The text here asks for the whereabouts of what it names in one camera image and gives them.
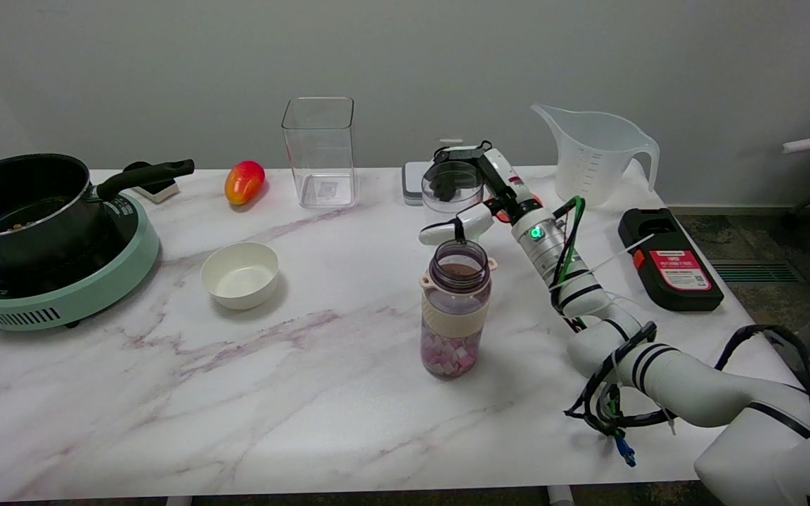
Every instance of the marble table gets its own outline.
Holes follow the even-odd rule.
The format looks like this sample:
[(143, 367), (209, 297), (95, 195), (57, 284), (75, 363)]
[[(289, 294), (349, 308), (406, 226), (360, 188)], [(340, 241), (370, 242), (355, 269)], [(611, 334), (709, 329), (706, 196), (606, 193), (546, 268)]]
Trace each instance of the marble table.
[[(398, 169), (360, 169), (360, 200), (296, 204), (288, 170), (268, 171), (257, 204), (235, 210), (223, 170), (146, 202), (162, 252), (138, 290), (73, 330), (0, 330), (0, 500), (222, 493), (308, 493), (550, 486), (694, 479), (720, 429), (635, 429), (639, 465), (563, 416), (584, 379), (567, 360), (571, 330), (508, 227), (482, 246), (499, 262), (475, 370), (443, 382), (418, 356), (421, 208), (402, 202)], [(518, 169), (558, 205), (552, 167)], [(108, 174), (97, 171), (94, 178)], [(589, 265), (622, 245), (624, 209), (658, 207), (634, 164), (578, 237)], [(209, 300), (199, 268), (218, 247), (254, 240), (279, 255), (267, 304), (238, 313)], [(658, 339), (716, 361), (751, 323), (726, 286), (711, 314), (677, 314), (646, 297), (630, 258), (602, 268), (605, 289)], [(794, 382), (762, 339), (728, 370)], [(626, 389), (624, 410), (652, 404)]]

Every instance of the pot handle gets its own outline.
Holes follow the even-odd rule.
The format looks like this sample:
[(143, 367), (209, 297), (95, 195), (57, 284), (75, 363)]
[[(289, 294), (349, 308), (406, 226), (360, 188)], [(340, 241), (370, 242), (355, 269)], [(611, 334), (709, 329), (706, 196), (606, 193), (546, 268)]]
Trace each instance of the pot handle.
[(174, 177), (188, 176), (195, 170), (193, 160), (178, 162), (165, 162), (149, 167), (128, 170), (116, 176), (111, 176), (100, 185), (94, 186), (90, 194), (90, 201), (110, 201), (118, 196), (118, 192), (133, 186), (152, 185), (174, 179)]

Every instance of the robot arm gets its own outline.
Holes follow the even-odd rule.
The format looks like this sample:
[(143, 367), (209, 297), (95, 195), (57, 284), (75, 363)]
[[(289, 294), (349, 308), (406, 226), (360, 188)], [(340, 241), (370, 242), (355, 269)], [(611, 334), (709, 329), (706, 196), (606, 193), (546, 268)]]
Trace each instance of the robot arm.
[[(491, 144), (438, 150), (434, 163), (446, 160), (473, 164), (491, 198), (452, 221), (424, 228), (421, 242), (476, 239), (492, 226), (495, 213), (504, 211), (512, 237), (552, 289), (565, 248), (558, 217), (536, 202)], [(579, 255), (568, 266), (553, 306), (566, 318), (598, 319), (567, 342), (572, 364), (585, 377), (597, 375), (604, 362), (614, 360), (616, 350), (643, 331), (633, 315), (614, 304)], [(663, 343), (634, 346), (614, 364), (608, 381), (637, 388), (669, 417), (700, 427), (727, 426), (694, 464), (703, 483), (724, 503), (810, 506), (808, 394), (778, 382), (726, 374)]]

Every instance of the power cord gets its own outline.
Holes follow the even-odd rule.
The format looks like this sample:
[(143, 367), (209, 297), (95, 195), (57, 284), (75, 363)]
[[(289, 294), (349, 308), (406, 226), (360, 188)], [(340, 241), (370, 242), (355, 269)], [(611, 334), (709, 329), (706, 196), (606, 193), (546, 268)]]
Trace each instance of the power cord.
[[(565, 276), (567, 276), (568, 268), (571, 266), (574, 259), (574, 244), (577, 241), (577, 230), (579, 230), (579, 221), (581, 221), (583, 218), (584, 209), (586, 209), (586, 200), (577, 195), (568, 202), (565, 202), (565, 205), (560, 206), (555, 212), (553, 212), (555, 220), (560, 220), (560, 218), (566, 216), (568, 212), (574, 212), (571, 231), (568, 233), (568, 231), (565, 229), (565, 244), (562, 247), (562, 253), (560, 253), (558, 257), (558, 263), (555, 264), (554, 275), (552, 276), (552, 285), (549, 286), (552, 307), (555, 308), (558, 313), (562, 313), (558, 304), (560, 285), (565, 284)], [(565, 322), (575, 333), (586, 329), (586, 325), (583, 323), (583, 320), (579, 318), (565, 318)]]
[[(798, 339), (796, 334), (781, 325), (749, 325), (736, 330), (724, 347), (724, 351), (721, 353), (720, 358), (718, 358), (717, 363), (714, 364), (714, 369), (718, 371), (723, 370), (724, 366), (729, 362), (730, 356), (739, 348), (740, 344), (751, 339), (752, 336), (758, 333), (763, 333), (765, 330), (774, 332), (779, 339), (784, 340), (784, 342), (787, 342), (797, 350), (799, 359), (804, 368), (804, 381), (802, 382), (804, 385), (804, 393), (808, 395), (810, 406), (810, 355), (808, 355), (808, 349), (804, 343)], [(665, 422), (672, 424), (677, 415), (670, 410), (661, 409), (652, 411), (651, 413), (624, 416), (620, 408), (620, 387), (618, 384), (612, 384), (611, 382), (605, 385), (596, 401), (596, 414), (592, 413), (591, 404), (592, 398), (595, 396), (596, 391), (598, 391), (599, 385), (601, 385), (605, 377), (616, 368), (617, 363), (620, 362), (631, 349), (636, 348), (636, 345), (647, 339), (649, 342), (655, 339), (654, 323), (646, 323), (636, 336), (631, 337), (629, 342), (624, 343), (613, 355), (608, 356), (598, 371), (589, 378), (589, 381), (583, 388), (583, 392), (579, 395), (579, 398), (575, 401), (571, 409), (565, 411), (566, 416), (584, 420), (590, 427), (598, 430), (598, 432), (606, 436), (613, 436), (618, 452), (620, 452), (621, 457), (624, 458), (624, 461), (626, 461), (630, 467), (636, 465), (636, 454), (634, 454), (633, 448), (630, 448), (630, 446), (627, 445), (626, 439), (624, 439), (626, 438), (625, 429), (648, 427)], [(583, 406), (583, 413), (577, 413), (577, 410), (581, 406)]]

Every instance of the water bottle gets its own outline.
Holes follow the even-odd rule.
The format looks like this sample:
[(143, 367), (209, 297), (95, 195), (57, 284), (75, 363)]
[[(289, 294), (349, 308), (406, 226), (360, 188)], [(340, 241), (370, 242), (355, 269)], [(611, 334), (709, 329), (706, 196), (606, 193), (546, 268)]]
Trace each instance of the water bottle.
[(476, 364), (495, 269), (475, 242), (450, 240), (437, 248), (419, 280), (420, 356), (430, 374), (456, 378)]

